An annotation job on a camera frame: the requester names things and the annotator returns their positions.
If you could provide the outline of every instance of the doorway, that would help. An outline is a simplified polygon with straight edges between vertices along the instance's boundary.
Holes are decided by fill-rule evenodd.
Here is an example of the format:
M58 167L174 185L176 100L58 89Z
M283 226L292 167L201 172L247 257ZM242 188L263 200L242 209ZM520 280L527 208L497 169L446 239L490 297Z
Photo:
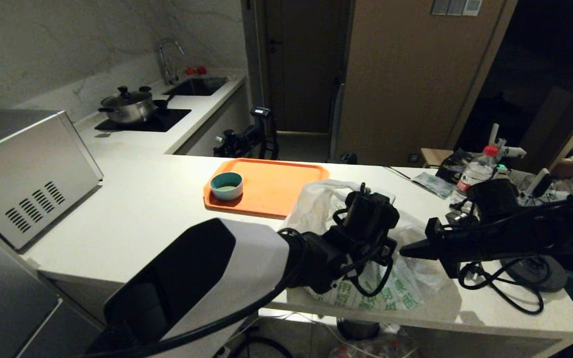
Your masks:
M519 1L455 149L480 152L493 123L533 173L573 134L573 0Z
M344 79L350 0L259 2L265 105L278 131L328 133Z

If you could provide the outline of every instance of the kitchen counter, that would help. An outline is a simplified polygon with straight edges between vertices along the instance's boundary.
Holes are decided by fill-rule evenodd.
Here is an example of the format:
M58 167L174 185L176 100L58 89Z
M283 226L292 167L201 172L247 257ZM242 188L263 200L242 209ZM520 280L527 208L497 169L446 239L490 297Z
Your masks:
M55 281L116 289L177 238L184 230L213 217L266 224L282 220L206 209L202 188L216 168L229 159L171 156L218 107L240 88L244 78L228 82L210 97L179 96L170 108L191 113L165 133L114 132L99 138L94 129L102 117L78 124L82 140L105 174L98 191L49 231L23 256ZM395 206L421 222L445 222L446 201L377 166L320 164L331 179L366 182L374 190L396 195ZM398 168L410 177L435 170ZM522 288L501 285L507 294L534 308L535 297ZM562 290L543 294L545 310L532 317L505 303L491 288L464 290L453 280L423 306L410 311L357 311L312 299L302 288L287 290L268 307L353 319L389 322L431 332L476 333L475 339L448 338L458 344L479 344L483 337L502 336L500 344L527 341L533 353L547 357L573 342L573 302ZM519 348L521 355L527 349Z

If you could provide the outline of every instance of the faucet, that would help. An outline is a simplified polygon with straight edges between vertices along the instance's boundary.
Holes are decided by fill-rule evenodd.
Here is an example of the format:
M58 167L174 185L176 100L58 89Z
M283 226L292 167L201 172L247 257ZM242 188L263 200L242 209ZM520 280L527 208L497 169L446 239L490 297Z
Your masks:
M161 61L163 62L163 69L165 70L165 83L173 85L174 81L178 81L178 75L169 72L167 61L165 61L165 55L163 54L163 47L166 43L173 43L174 45L177 45L178 50L180 50L180 53L182 55L185 54L185 51L183 51L183 48L180 47L180 43L178 43L178 41L173 38L164 38L159 43L159 55L161 55Z

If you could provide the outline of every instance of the teal bowl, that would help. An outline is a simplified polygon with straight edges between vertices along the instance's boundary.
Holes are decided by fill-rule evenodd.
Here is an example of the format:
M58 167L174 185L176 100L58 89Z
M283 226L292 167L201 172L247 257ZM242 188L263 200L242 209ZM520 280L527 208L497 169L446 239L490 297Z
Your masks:
M234 172L225 172L211 179L211 192L220 200L234 200L243 193L243 177Z

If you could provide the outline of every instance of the stainless steel pot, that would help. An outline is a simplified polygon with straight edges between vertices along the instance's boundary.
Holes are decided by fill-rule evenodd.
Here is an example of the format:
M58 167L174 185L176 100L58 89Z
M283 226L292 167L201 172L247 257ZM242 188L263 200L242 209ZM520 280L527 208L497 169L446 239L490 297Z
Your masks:
M102 100L102 108L98 111L106 112L110 120L120 124L147 122L156 110L150 90L143 86L139 91L128 91L125 86L120 86L120 93Z

